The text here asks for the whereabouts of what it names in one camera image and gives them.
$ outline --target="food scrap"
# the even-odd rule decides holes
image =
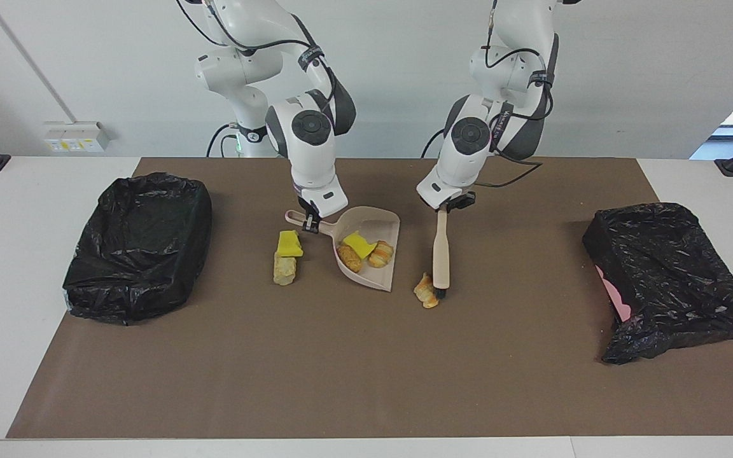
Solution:
[[[372,250],[375,249],[375,246],[377,246],[377,244],[368,243],[367,239],[363,238],[361,234],[358,233],[358,231],[352,232],[352,234],[344,237],[343,243],[346,246],[354,249],[355,253],[358,255],[358,258],[361,259],[369,256],[369,254],[372,253]]]
[[[378,240],[377,246],[369,255],[369,265],[376,268],[386,267],[394,253],[395,249],[390,244],[384,240]]]
[[[356,274],[361,272],[363,262],[358,254],[355,253],[353,247],[348,246],[348,244],[341,244],[338,246],[337,252],[338,257],[341,259],[341,263],[344,263],[344,266]]]
[[[283,258],[279,252],[273,253],[273,282],[286,286],[296,279],[296,258]]]
[[[427,309],[436,307],[440,303],[434,295],[434,284],[431,283],[431,277],[427,273],[422,275],[422,279],[415,287],[415,295],[422,302],[422,306]]]
[[[296,258],[305,254],[296,231],[279,232],[279,245],[273,255],[273,282],[286,286],[296,279]]]
[[[282,258],[299,258],[304,255],[302,243],[299,243],[299,234],[296,231],[279,232],[279,247],[276,254]]]

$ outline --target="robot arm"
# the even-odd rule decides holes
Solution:
[[[197,76],[232,102],[243,153],[267,148],[267,136],[290,160],[294,189],[307,214],[305,229],[317,232],[321,218],[348,205],[335,174],[335,136],[349,132],[355,121],[352,98],[302,21],[276,0],[203,3],[210,34],[227,47],[201,57]],[[297,60],[314,89],[269,106],[262,91],[248,85],[279,74],[282,54]]]
[[[460,200],[488,156],[523,160],[535,153],[553,105],[550,87],[559,50],[554,6],[578,1],[494,0],[488,43],[470,63],[482,95],[467,95],[451,108],[439,160],[417,186],[431,208],[466,205]],[[492,34],[504,46],[491,46]]]

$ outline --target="table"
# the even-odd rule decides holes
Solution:
[[[2,441],[66,308],[59,284],[98,194],[136,158],[17,157],[0,173],[0,455],[733,455],[733,438]],[[661,200],[701,219],[733,272],[733,179],[710,162],[640,160]],[[87,174],[80,174],[85,169]],[[72,171],[76,180],[70,181]],[[6,310],[2,304],[29,304]]]

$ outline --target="dustpan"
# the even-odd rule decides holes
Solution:
[[[284,214],[285,220],[291,224],[302,226],[305,215],[302,212],[288,211]],[[335,249],[341,244],[341,240],[352,232],[358,231],[369,242],[374,243],[384,240],[395,248],[395,255],[389,259],[389,264],[376,269],[364,261],[361,272],[357,274],[349,270],[338,258]],[[398,257],[398,234],[401,231],[401,218],[393,212],[375,207],[354,207],[341,214],[338,221],[318,223],[318,232],[329,235],[332,238],[332,255],[338,263],[341,272],[352,281],[363,284],[374,289],[392,291],[392,274],[395,270],[395,258]]]

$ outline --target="croissant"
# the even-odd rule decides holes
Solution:
[[[378,268],[384,267],[389,264],[389,259],[392,259],[393,253],[395,253],[395,249],[390,244],[378,240],[378,246],[369,255],[369,265]]]
[[[415,287],[415,295],[418,296],[418,300],[422,302],[424,308],[430,309],[439,304],[440,301],[434,296],[434,284],[431,283],[431,277],[428,274],[422,275],[420,283]]]
[[[344,266],[356,274],[361,272],[361,266],[363,266],[363,263],[361,262],[361,257],[355,253],[353,247],[341,244],[341,246],[338,246],[337,251],[338,258],[340,258],[341,263],[344,263]]]

